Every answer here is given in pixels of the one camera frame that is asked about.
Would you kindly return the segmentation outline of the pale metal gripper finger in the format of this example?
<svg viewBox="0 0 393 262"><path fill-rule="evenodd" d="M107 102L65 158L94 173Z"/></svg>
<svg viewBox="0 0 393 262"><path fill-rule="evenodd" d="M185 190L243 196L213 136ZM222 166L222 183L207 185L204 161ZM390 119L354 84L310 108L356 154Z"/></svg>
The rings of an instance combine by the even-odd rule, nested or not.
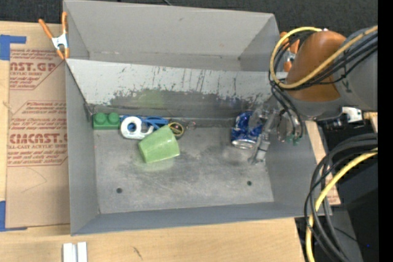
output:
<svg viewBox="0 0 393 262"><path fill-rule="evenodd" d="M261 133L265 129L269 116L270 112L268 110L255 109L249 119L249 131Z"/></svg>
<svg viewBox="0 0 393 262"><path fill-rule="evenodd" d="M270 147L270 135L266 132L262 132L258 138L257 142L252 149L251 156L249 157L249 163L258 164L265 161L265 155Z"/></svg>

